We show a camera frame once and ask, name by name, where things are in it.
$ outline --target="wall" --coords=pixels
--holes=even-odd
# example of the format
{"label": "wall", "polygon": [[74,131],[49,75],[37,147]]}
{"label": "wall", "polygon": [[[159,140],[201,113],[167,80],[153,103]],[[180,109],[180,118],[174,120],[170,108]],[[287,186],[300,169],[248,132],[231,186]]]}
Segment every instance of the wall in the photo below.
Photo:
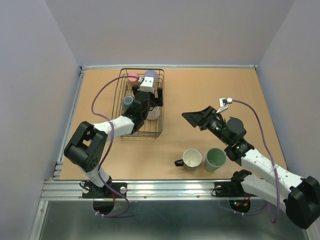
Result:
{"label": "wall", "polygon": [[296,0],[258,76],[290,171],[320,181],[320,1]]}
{"label": "wall", "polygon": [[0,7],[0,238],[28,239],[79,67],[44,0]]}
{"label": "wall", "polygon": [[46,0],[81,66],[257,64],[294,0]]}

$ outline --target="mug handle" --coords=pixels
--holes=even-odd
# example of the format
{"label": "mug handle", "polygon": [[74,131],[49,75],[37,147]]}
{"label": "mug handle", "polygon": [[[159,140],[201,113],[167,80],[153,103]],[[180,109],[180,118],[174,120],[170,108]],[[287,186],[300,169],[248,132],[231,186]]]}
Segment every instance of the mug handle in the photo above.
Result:
{"label": "mug handle", "polygon": [[182,167],[184,165],[184,160],[183,159],[177,160],[174,162],[174,165],[176,167]]}

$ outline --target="dish rack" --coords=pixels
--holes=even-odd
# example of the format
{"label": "dish rack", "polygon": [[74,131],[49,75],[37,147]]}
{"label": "dish rack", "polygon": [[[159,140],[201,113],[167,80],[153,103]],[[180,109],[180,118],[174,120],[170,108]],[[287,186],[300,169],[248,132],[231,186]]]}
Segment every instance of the dish rack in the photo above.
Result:
{"label": "dish rack", "polygon": [[[119,76],[128,76],[130,73],[137,73],[140,77],[144,77],[147,70],[152,68],[123,68],[120,71]],[[158,73],[157,88],[154,90],[155,97],[158,97],[158,88],[162,88],[163,102],[165,101],[165,71],[163,69],[152,69]],[[125,111],[122,108],[122,99],[125,96],[133,96],[134,93],[131,86],[128,83],[128,78],[120,78],[116,82],[116,88],[114,93],[112,119],[118,118]],[[122,137],[139,137],[139,138],[157,138],[164,128],[164,107],[160,106],[160,115],[156,120],[144,120],[143,126],[135,133],[125,135]]]}

